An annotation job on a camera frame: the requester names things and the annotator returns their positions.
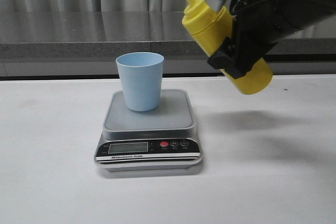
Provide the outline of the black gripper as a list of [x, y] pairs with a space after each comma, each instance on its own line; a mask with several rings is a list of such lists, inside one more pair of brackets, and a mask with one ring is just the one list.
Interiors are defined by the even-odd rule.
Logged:
[[[286, 9], [298, 0], [232, 0], [230, 14], [211, 24], [207, 40], [208, 63], [224, 69], [233, 79], [271, 79], [273, 72], [264, 55], [283, 38], [301, 27]], [[219, 11], [226, 0], [205, 0]]]

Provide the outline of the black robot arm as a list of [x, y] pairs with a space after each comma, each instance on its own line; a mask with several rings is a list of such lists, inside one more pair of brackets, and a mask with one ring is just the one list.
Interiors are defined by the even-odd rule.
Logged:
[[238, 79], [279, 41], [335, 15], [335, 0], [231, 0], [233, 27], [208, 58]]

